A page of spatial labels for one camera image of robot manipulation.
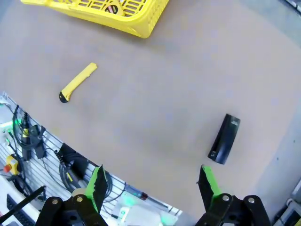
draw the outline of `yellow label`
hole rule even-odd
[[[66,173],[67,177],[69,178],[69,180],[72,182],[72,178],[70,177],[70,174],[69,173]]]
[[[28,137],[28,136],[29,136],[28,129],[23,129],[22,137]]]

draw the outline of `yellow basket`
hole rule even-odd
[[[21,0],[148,38],[169,0],[119,0],[124,16],[103,11],[112,0]]]

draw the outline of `screw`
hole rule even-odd
[[[58,200],[57,199],[52,200],[52,204],[54,205],[58,204]]]
[[[254,203],[254,202],[255,202],[255,199],[254,199],[254,198],[249,198],[248,201],[249,201],[250,203]]]
[[[228,196],[224,195],[224,196],[222,197],[222,199],[223,199],[224,201],[227,202],[227,201],[229,201],[230,198],[229,198]]]
[[[81,201],[83,201],[83,198],[82,198],[82,197],[78,197],[78,198],[76,199],[76,201],[81,202]]]

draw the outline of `cardboard surface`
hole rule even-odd
[[[15,1],[0,22],[0,90],[72,148],[199,218],[212,166],[243,198],[300,97],[301,50],[238,1],[171,0],[149,39]],[[89,63],[72,94],[61,89]],[[241,119],[225,165],[207,158],[226,113]]]

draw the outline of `black keyboard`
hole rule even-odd
[[[7,196],[7,208],[8,210],[12,210],[17,203],[9,196]],[[20,210],[14,214],[15,218],[23,225],[23,226],[34,226],[35,222],[23,211]]]

